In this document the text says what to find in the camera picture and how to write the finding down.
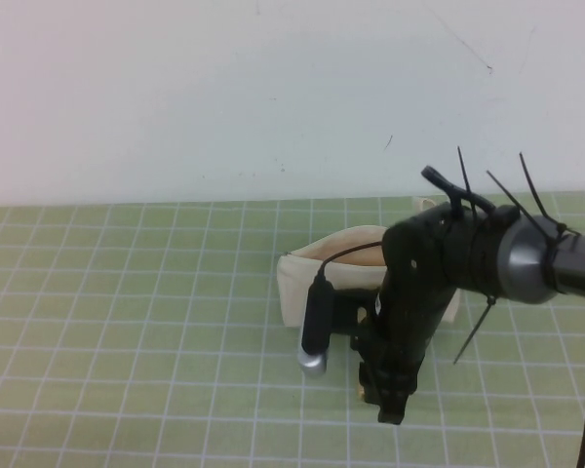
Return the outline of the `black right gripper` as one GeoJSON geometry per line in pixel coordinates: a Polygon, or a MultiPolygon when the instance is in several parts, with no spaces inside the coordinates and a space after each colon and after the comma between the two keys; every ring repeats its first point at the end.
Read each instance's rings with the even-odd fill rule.
{"type": "Polygon", "coordinates": [[[451,223],[451,206],[443,203],[383,234],[386,273],[357,344],[359,398],[379,406],[380,423],[403,422],[429,342],[455,295],[442,260],[451,223]]]}

